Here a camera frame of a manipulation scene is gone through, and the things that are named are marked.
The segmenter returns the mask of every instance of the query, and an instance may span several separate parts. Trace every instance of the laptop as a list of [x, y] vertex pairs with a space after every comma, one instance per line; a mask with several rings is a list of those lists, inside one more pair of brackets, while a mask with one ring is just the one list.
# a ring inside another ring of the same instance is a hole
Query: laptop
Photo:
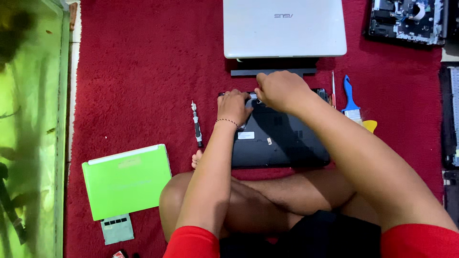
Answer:
[[94, 221], [157, 207], [172, 178], [164, 144], [93, 159], [82, 167]]
[[341, 0], [223, 0], [226, 58], [342, 56]]
[[330, 156], [298, 118], [277, 112], [249, 92], [253, 112], [234, 137], [232, 168], [323, 167]]

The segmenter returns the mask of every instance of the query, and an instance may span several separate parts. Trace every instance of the person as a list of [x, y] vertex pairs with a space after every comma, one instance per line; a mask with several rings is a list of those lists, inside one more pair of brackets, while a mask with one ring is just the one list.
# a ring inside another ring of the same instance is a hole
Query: person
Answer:
[[[192, 157], [195, 171], [174, 176], [161, 193], [164, 257], [459, 257], [458, 228], [388, 145], [296, 74], [260, 73], [257, 81], [258, 99], [301, 119], [336, 169], [232, 178], [234, 134], [251, 110], [248, 93], [227, 91], [205, 152]], [[273, 234], [277, 243], [266, 242]]]

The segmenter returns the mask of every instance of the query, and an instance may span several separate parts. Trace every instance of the red sleeve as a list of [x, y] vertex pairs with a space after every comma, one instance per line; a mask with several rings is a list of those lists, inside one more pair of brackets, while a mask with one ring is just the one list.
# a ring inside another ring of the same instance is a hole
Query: red sleeve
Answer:
[[184, 226], [172, 233], [163, 258], [218, 258], [220, 243], [218, 239], [200, 227]]
[[381, 257], [457, 258], [459, 234], [433, 225], [399, 225], [382, 234]]

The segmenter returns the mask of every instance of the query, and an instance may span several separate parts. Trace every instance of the red carpet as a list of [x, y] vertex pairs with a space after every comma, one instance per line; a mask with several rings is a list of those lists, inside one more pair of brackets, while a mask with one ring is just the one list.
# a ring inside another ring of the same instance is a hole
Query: red carpet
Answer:
[[[342, 80], [349, 75], [363, 116], [379, 124], [375, 134], [441, 199], [441, 50], [367, 41], [361, 35], [367, 2], [343, 1], [347, 54], [320, 59], [317, 74], [305, 80], [312, 88], [331, 90], [334, 69], [337, 106], [342, 109]], [[197, 150], [191, 100], [197, 104], [207, 143], [217, 114], [217, 93], [232, 88], [252, 91], [257, 83], [253, 78], [231, 78], [225, 70], [221, 0], [82, 0], [81, 10], [65, 254], [103, 258], [124, 249], [130, 257], [161, 257], [166, 243], [158, 208], [131, 214], [134, 240], [104, 245], [100, 223], [91, 217], [81, 163], [164, 143], [172, 173], [190, 171], [191, 155]], [[234, 175], [266, 179], [290, 173], [285, 168], [240, 170]]]

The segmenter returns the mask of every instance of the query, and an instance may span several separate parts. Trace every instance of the bracelet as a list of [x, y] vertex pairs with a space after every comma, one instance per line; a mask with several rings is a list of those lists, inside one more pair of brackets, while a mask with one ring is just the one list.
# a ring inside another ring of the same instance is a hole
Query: bracelet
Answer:
[[239, 128], [239, 126], [238, 126], [235, 122], [233, 122], [233, 121], [231, 121], [231, 120], [228, 120], [228, 119], [224, 119], [224, 118], [217, 119], [217, 120], [215, 121], [215, 123], [217, 123], [218, 121], [221, 121], [221, 120], [230, 121], [230, 122], [232, 122], [233, 124], [236, 125], [236, 128]]

